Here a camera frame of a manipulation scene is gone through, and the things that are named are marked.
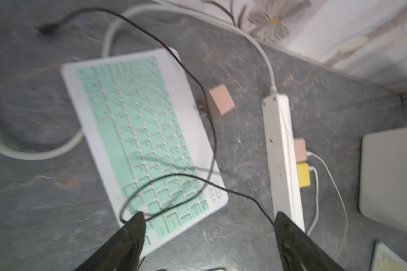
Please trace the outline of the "white power strip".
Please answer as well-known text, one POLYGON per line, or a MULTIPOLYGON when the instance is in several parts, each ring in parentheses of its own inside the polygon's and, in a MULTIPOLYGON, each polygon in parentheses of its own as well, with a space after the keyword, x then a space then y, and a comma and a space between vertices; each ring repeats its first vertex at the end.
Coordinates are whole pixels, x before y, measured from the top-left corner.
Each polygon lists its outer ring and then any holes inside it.
POLYGON ((272 93, 262 110, 273 213, 285 213, 305 230, 289 99, 272 93))

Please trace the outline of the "green white keyboard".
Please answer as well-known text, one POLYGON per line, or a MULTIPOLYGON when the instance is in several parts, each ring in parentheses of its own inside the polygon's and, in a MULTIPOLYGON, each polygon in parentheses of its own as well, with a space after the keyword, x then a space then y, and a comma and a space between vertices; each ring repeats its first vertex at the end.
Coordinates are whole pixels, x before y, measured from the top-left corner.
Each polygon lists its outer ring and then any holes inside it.
POLYGON ((61 75, 114 212, 147 218, 142 255, 228 203, 174 49, 64 64, 61 75))

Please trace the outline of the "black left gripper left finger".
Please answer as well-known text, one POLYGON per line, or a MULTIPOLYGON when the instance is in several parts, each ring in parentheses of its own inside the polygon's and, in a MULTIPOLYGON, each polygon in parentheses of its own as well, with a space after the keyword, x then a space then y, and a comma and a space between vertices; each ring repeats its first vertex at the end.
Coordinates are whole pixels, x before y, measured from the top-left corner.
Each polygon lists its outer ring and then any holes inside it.
POLYGON ((137 271, 146 237, 144 213, 137 212, 77 271, 137 271))

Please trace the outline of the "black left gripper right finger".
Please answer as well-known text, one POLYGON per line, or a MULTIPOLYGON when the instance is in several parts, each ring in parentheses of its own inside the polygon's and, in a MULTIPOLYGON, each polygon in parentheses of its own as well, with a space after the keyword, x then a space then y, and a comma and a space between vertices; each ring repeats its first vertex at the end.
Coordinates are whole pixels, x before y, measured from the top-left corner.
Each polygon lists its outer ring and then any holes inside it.
POLYGON ((343 271, 285 213, 277 213, 273 227, 283 270, 343 271))

